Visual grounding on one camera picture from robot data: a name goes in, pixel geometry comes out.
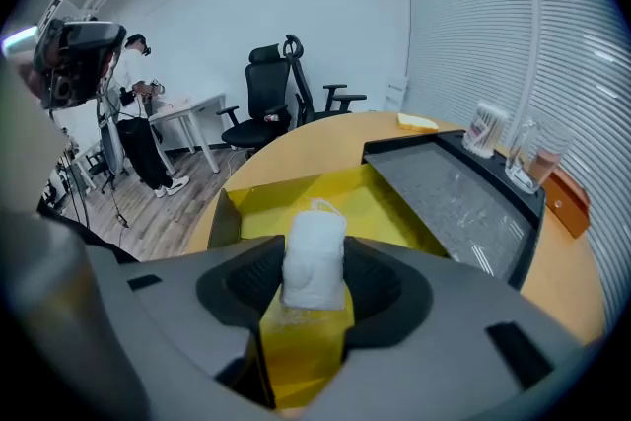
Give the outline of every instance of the slice of bread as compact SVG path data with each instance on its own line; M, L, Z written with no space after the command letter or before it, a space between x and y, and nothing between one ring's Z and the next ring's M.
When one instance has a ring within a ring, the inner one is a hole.
M410 116L409 114L399 113L396 116L398 127L403 130L413 130L419 133L438 132L438 125L429 119L420 116Z

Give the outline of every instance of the shoe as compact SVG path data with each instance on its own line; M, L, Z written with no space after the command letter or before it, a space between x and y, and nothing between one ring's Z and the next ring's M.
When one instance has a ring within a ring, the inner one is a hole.
M185 175L184 177L180 177L179 179L174 179L174 182L171 184L170 188L167 188L167 194L169 196L175 195L178 191L184 188L188 182L190 181L190 177Z

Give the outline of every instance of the glass cup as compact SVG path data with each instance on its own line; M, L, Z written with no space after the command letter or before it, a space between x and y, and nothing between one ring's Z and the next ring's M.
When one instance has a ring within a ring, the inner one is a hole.
M506 175L521 191L533 194L559 165L572 142L572 132L538 110L528 113L506 161Z

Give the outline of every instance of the white cloth bundle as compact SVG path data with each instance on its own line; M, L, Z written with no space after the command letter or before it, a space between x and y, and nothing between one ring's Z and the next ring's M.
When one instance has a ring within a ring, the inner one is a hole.
M318 210L326 206L333 212ZM283 261L285 306L323 311L344 309L343 260L346 219L322 199L300 212L289 232Z

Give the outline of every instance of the window blind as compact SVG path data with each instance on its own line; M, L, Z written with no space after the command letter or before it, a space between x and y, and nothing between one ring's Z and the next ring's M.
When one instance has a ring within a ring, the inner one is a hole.
M532 0L410 0L410 6L403 110L465 125L483 99L503 107L511 121L526 81Z
M611 326L631 289L631 46L615 0L539 0L530 105L575 138L562 167L591 200L590 244Z

